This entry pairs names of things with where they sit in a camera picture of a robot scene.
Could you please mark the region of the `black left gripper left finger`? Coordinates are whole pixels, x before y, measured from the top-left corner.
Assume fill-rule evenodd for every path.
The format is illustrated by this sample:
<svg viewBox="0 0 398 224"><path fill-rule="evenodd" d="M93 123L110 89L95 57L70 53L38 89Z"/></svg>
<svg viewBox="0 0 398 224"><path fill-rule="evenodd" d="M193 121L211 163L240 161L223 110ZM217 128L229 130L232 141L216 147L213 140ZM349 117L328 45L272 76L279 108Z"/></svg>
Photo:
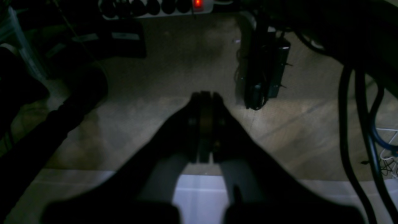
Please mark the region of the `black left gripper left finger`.
<svg viewBox="0 0 398 224"><path fill-rule="evenodd" d="M179 224L175 186L196 156L202 93L169 117L152 139L99 186L49 204L45 224Z"/></svg>

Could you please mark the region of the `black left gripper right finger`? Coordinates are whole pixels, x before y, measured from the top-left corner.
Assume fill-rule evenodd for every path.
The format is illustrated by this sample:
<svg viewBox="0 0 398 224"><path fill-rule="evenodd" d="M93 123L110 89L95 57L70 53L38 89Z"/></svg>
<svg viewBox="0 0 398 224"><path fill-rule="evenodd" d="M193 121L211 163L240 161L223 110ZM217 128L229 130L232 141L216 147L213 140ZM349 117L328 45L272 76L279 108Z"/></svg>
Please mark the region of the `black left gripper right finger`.
<svg viewBox="0 0 398 224"><path fill-rule="evenodd" d="M216 146L230 205L223 224L363 224L358 208L326 200L263 150L213 93Z"/></svg>

